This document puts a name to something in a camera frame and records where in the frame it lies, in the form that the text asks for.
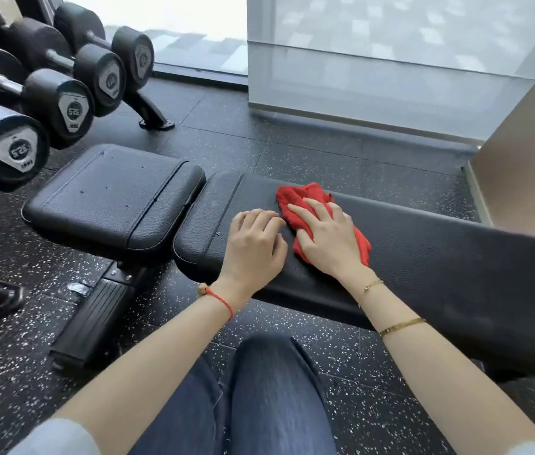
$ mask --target thigh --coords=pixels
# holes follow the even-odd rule
[[[245,340],[231,379],[232,455],[335,455],[316,367],[290,337]]]
[[[201,356],[129,455],[221,455],[226,413],[223,391]]]

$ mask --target white sleeve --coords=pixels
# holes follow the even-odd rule
[[[17,444],[9,455],[101,455],[93,437],[76,422],[47,420]]]
[[[535,455],[535,442],[525,442],[517,445],[506,455]]]

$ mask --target weight bench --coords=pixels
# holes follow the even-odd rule
[[[283,184],[248,173],[213,175],[173,240],[181,272],[213,282],[233,216],[278,211]],[[377,275],[434,328],[469,357],[535,374],[535,237],[349,195],[335,193],[334,200],[370,240]],[[292,248],[291,229],[282,234]],[[338,282],[292,252],[254,298],[372,328]]]
[[[61,169],[21,210],[54,243],[113,259],[51,347],[58,369],[91,365],[171,239],[206,178],[187,161],[96,145]]]

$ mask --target dumbbell handle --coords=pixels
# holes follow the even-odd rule
[[[72,71],[74,69],[74,60],[60,56],[55,50],[46,50],[46,57],[54,64],[57,64],[60,67],[64,67],[69,71]]]
[[[95,35],[91,30],[87,31],[86,37],[89,43],[95,44],[97,46],[101,46],[102,48],[105,48],[108,50],[112,49],[112,45],[107,40],[101,38],[100,36]]]
[[[23,85],[11,81],[4,75],[0,75],[0,89],[17,96],[23,94]]]

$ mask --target black rubber floor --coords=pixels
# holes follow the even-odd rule
[[[0,320],[0,452],[49,417],[83,383],[51,372],[47,348],[75,309],[67,283],[94,284],[108,261],[56,246],[22,223],[20,207],[55,170],[97,143],[117,143],[187,158],[207,175],[248,169],[438,214],[477,220],[461,166],[474,149],[248,109],[247,94],[152,81],[145,92],[177,123],[166,133],[137,125],[127,106],[97,119],[71,149],[53,151],[49,168],[12,194],[0,193],[0,279],[29,289],[25,308]],[[196,284],[166,262],[153,289],[127,313],[112,351],[126,351],[195,299]],[[323,372],[341,454],[451,452],[373,332],[252,301],[211,343],[215,370],[227,368],[255,332],[290,332]],[[507,390],[535,419],[535,379]]]

